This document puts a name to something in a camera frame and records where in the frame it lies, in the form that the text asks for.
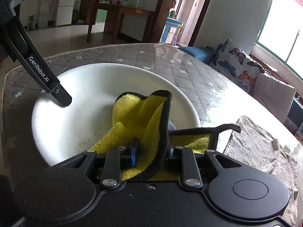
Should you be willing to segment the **person left hand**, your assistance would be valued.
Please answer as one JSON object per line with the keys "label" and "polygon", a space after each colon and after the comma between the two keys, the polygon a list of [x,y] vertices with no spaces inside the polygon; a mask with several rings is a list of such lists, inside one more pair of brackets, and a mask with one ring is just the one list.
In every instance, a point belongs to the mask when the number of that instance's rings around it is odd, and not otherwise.
{"label": "person left hand", "polygon": [[3,66],[3,63],[4,63],[4,60],[3,59],[1,59],[0,60],[0,69],[2,68],[2,66]]}

